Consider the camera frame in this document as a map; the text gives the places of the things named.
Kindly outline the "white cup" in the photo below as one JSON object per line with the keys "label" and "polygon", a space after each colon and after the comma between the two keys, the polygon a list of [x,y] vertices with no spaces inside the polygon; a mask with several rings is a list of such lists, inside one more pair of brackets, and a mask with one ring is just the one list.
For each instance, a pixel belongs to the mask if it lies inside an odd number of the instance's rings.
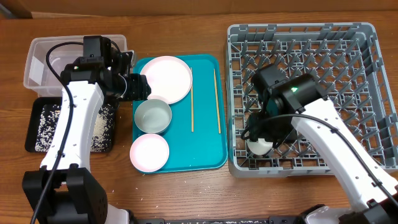
{"label": "white cup", "polygon": [[272,150],[273,142],[267,142],[264,138],[259,138],[257,141],[246,140],[249,150],[258,156],[266,155]]}

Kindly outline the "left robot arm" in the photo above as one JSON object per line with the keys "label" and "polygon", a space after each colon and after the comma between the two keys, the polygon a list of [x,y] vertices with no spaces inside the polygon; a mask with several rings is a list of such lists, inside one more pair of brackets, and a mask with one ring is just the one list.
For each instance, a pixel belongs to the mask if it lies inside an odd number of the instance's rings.
{"label": "left robot arm", "polygon": [[25,172],[22,180],[32,223],[133,223],[129,210],[108,203],[90,171],[91,139],[104,99],[135,101],[150,94],[145,75],[113,69],[103,62],[71,63],[59,75],[62,106],[51,147],[39,170]]}

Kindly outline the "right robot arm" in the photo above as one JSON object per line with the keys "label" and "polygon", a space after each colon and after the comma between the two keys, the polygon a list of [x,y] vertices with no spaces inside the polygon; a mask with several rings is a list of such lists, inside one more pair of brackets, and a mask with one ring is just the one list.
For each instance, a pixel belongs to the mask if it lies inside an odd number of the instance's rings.
{"label": "right robot arm", "polygon": [[397,223],[397,180],[364,150],[311,75],[288,80],[257,73],[251,82],[262,111],[251,115],[242,139],[263,138],[275,147],[295,129],[316,148],[349,199],[349,208],[316,205],[296,223]]}

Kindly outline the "grey bowl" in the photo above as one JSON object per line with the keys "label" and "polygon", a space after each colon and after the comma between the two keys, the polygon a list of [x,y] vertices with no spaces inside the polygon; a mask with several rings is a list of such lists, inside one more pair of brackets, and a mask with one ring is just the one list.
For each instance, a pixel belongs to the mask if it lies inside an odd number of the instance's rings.
{"label": "grey bowl", "polygon": [[151,99],[143,101],[134,112],[134,122],[143,132],[160,134],[172,120],[171,107],[164,101]]}

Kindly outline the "white rice grains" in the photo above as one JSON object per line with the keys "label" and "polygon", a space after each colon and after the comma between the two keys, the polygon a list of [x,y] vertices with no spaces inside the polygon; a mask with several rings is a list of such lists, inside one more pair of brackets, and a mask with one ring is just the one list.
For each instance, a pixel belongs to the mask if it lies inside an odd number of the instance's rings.
{"label": "white rice grains", "polygon": [[[60,109],[60,105],[45,105],[42,108],[39,124],[36,128],[37,136],[34,138],[34,152],[47,152],[49,150],[55,134]],[[91,152],[107,152],[111,150],[115,112],[116,110],[110,105],[104,105],[99,109],[91,140]]]}

